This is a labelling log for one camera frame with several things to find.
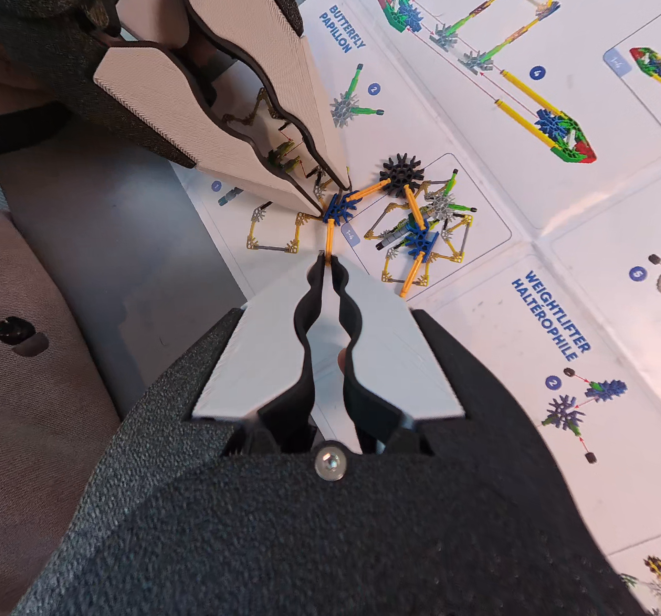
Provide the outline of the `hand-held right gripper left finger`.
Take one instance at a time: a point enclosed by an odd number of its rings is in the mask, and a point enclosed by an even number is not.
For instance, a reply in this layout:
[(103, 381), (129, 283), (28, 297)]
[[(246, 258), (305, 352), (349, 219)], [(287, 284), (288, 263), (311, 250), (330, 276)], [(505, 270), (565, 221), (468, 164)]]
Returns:
[(194, 406), (196, 420), (265, 428), (280, 446), (315, 403), (307, 334), (323, 298), (325, 256), (295, 266), (248, 300)]

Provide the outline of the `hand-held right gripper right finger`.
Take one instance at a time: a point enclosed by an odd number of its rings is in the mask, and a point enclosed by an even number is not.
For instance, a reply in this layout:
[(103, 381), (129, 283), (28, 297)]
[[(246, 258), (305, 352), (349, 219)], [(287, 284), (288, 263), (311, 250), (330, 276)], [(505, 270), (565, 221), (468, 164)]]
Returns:
[(385, 448), (400, 430), (465, 418), (406, 301), (343, 257), (332, 257), (331, 272), (350, 337), (343, 395), (356, 430)]

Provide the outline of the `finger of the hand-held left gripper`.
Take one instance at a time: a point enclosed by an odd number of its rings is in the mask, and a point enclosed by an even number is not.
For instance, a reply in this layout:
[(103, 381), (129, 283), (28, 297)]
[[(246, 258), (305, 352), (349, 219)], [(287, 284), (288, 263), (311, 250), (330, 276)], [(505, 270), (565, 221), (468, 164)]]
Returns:
[(205, 35), (252, 69), (277, 115), (298, 129), (311, 157), (347, 190), (342, 141), (296, 0), (186, 1)]
[(154, 42), (121, 42), (105, 52), (95, 83), (188, 156), (203, 173), (295, 212), (322, 215), (319, 203), (255, 142), (224, 125), (175, 56)]

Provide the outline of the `blue plastic connector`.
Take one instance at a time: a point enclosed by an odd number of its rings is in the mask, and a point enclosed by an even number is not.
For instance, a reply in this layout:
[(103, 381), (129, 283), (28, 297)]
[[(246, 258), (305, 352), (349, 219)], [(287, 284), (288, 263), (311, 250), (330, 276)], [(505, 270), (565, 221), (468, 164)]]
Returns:
[(408, 234), (405, 237), (404, 244), (409, 249), (408, 255), (417, 258), (422, 253), (422, 262), (427, 263), (440, 233), (422, 230), (415, 221), (409, 221), (406, 230)]
[(350, 194), (335, 194), (331, 199), (322, 217), (324, 224), (333, 222), (335, 225), (348, 223), (353, 218), (353, 210), (356, 210), (356, 202), (349, 200)]

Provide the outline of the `black plastic connector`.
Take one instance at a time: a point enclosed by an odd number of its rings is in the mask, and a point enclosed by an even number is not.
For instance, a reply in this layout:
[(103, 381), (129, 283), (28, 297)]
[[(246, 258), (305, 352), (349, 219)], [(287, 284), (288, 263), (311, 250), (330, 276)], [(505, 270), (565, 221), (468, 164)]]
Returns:
[(412, 193), (416, 194), (424, 181), (424, 169), (420, 168), (420, 160), (415, 156), (408, 159), (407, 154), (397, 154), (396, 161), (389, 158), (384, 162), (383, 169), (379, 172), (379, 181), (390, 180), (382, 187), (384, 193), (394, 197), (405, 198), (404, 187), (409, 186)]

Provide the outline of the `person's beige sweater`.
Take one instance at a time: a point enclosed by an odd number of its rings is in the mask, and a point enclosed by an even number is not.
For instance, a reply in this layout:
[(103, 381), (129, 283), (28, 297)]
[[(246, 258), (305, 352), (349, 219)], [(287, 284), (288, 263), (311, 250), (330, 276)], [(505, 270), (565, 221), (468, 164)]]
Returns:
[(1, 614), (59, 546), (120, 425), (60, 290), (1, 212)]

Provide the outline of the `white instruction sheet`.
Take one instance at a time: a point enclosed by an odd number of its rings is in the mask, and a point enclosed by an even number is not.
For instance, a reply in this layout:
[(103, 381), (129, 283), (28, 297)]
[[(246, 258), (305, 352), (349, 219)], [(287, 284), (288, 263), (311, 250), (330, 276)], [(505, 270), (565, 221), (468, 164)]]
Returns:
[(660, 0), (305, 0), (355, 189), (408, 154), (407, 296), (516, 396), (660, 614)]

